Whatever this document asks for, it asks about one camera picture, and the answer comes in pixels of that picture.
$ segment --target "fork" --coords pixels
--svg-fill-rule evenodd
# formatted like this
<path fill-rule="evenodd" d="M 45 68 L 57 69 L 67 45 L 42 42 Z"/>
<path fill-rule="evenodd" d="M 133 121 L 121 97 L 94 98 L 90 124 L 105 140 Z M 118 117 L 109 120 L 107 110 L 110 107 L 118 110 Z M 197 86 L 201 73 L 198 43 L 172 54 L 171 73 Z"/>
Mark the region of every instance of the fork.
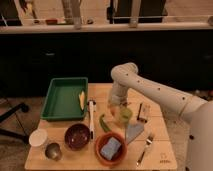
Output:
<path fill-rule="evenodd" d="M 154 134 L 153 133 L 150 133 L 149 136 L 147 137 L 146 139 L 146 146 L 142 152 L 142 154 L 140 155 L 138 161 L 137 161 L 137 166 L 139 166 L 143 160 L 143 157 L 144 157 L 144 154 L 146 152 L 146 149 L 152 144 L 153 142 L 153 139 L 154 139 Z"/>

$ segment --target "floor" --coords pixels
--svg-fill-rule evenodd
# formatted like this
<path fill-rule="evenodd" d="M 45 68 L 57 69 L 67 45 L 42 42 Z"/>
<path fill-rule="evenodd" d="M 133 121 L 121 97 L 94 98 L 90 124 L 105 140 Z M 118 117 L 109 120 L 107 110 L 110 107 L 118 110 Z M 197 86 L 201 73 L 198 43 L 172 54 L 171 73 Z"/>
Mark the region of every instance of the floor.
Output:
<path fill-rule="evenodd" d="M 25 132 L 30 134 L 37 128 L 44 98 L 11 98 L 9 101 L 13 106 L 20 102 L 29 105 L 28 113 L 18 111 L 17 116 L 23 124 Z M 2 102 L 0 113 L 8 109 L 9 105 Z M 177 159 L 178 171 L 183 171 L 189 127 L 172 112 L 166 109 L 162 109 L 162 111 Z M 2 122 L 0 127 L 23 134 L 15 115 Z M 29 145 L 24 144 L 21 140 L 0 136 L 0 171 L 23 171 L 29 148 Z"/>

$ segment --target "green tray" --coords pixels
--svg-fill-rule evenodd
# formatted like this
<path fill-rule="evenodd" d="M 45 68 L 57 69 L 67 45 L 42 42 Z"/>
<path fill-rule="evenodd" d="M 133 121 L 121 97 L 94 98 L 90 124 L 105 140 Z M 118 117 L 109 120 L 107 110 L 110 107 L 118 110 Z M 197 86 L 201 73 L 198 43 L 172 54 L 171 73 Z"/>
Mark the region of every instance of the green tray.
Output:
<path fill-rule="evenodd" d="M 85 92 L 84 110 L 79 94 Z M 83 120 L 87 109 L 88 79 L 86 77 L 54 78 L 51 80 L 41 118 L 49 121 Z"/>

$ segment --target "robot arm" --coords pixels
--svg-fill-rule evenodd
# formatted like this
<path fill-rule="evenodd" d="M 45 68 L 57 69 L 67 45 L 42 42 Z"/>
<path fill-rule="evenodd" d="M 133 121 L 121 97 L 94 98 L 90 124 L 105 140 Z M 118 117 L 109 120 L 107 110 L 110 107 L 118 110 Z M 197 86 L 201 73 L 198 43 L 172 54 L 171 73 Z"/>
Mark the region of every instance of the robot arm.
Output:
<path fill-rule="evenodd" d="M 142 93 L 146 97 L 164 106 L 190 123 L 193 112 L 207 101 L 154 81 L 137 75 L 138 68 L 134 63 L 126 63 L 114 67 L 111 76 L 114 80 L 110 92 L 110 103 L 120 105 L 127 102 L 127 91 L 129 88 Z"/>
<path fill-rule="evenodd" d="M 207 102 L 192 94 L 147 80 L 137 75 L 134 63 L 115 66 L 111 71 L 114 80 L 109 103 L 127 102 L 129 88 L 142 93 L 156 103 L 165 106 L 190 124 L 186 170 L 213 170 L 213 101 Z"/>

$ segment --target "purple bowl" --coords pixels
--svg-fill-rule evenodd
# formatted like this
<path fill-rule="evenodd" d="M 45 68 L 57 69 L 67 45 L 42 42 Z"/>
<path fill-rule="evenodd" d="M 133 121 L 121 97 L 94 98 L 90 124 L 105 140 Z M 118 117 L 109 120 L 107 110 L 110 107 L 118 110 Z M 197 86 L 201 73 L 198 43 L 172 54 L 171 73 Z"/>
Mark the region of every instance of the purple bowl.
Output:
<path fill-rule="evenodd" d="M 82 149 L 90 140 L 89 128 L 81 123 L 69 127 L 65 133 L 65 143 L 72 150 Z"/>

